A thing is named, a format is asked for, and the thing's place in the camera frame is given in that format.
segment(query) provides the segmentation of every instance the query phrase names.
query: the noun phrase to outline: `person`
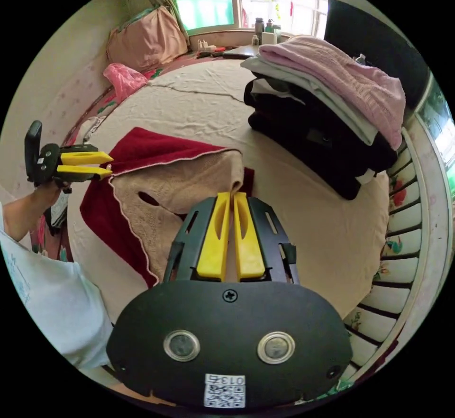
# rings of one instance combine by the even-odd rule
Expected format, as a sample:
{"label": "person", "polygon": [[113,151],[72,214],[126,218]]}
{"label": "person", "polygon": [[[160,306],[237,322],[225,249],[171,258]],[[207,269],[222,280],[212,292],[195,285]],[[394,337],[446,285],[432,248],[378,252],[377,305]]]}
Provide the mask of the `person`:
{"label": "person", "polygon": [[100,291],[77,263],[53,260],[19,244],[60,191],[49,182],[26,197],[0,203],[0,245],[16,291],[38,328],[73,366],[90,369],[109,363],[112,323]]}

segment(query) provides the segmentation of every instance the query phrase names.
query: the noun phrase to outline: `stack of folded clothes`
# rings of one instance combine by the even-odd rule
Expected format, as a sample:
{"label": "stack of folded clothes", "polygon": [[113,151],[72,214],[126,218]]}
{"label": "stack of folded clothes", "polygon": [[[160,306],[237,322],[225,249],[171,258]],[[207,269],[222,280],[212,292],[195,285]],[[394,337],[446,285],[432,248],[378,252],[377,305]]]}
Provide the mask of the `stack of folded clothes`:
{"label": "stack of folded clothes", "polygon": [[279,143],[341,197],[397,160],[405,94],[400,80],[330,43],[294,36],[241,64],[256,77],[244,102],[252,129]]}

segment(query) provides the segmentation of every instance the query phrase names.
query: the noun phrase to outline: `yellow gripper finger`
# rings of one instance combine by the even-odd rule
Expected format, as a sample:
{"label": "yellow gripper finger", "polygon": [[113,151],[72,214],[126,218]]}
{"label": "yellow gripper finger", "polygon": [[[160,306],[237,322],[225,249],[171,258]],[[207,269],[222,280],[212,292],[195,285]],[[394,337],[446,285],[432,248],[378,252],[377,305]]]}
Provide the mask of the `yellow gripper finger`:
{"label": "yellow gripper finger", "polygon": [[99,175],[100,179],[107,178],[112,175],[111,170],[106,170],[101,167],[81,167],[80,165],[59,165],[57,173],[70,173],[70,174],[95,174]]}
{"label": "yellow gripper finger", "polygon": [[74,153],[61,153],[62,165],[105,164],[114,159],[103,151],[79,151]]}
{"label": "yellow gripper finger", "polygon": [[200,277],[224,281],[229,239],[230,192],[220,192],[213,208],[196,271]]}
{"label": "yellow gripper finger", "polygon": [[261,248],[251,217],[246,194],[234,195],[234,230],[236,240],[237,279],[256,279],[265,274]]}

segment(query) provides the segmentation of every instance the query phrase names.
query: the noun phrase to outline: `white t-shirt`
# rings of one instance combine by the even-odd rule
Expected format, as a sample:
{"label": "white t-shirt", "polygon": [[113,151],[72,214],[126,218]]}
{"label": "white t-shirt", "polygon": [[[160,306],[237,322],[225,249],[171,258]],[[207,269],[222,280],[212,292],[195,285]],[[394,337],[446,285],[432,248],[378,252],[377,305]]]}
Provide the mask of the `white t-shirt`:
{"label": "white t-shirt", "polygon": [[0,245],[16,291],[55,349],[78,369],[107,364],[112,324],[100,291],[81,267],[35,254],[10,238],[1,203]]}

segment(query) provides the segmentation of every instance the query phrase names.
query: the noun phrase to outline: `qr code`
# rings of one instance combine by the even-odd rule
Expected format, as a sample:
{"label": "qr code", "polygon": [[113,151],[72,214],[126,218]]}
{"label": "qr code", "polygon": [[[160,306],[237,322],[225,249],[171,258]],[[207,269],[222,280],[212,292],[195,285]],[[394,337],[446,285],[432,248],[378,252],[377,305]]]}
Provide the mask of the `qr code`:
{"label": "qr code", "polygon": [[218,409],[243,409],[245,407],[244,376],[206,376],[204,405]]}

